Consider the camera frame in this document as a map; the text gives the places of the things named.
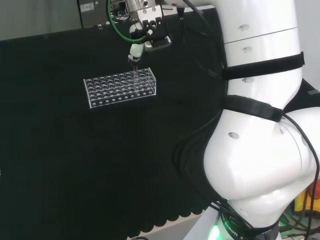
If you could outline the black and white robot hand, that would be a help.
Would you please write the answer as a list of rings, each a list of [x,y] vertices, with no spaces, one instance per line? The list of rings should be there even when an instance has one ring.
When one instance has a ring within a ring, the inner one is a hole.
[[[138,73],[138,64],[145,52],[167,48],[172,40],[165,23],[164,11],[160,4],[143,6],[136,5],[129,11],[129,16],[134,23],[129,28],[131,44],[128,62],[132,65],[133,72]]]

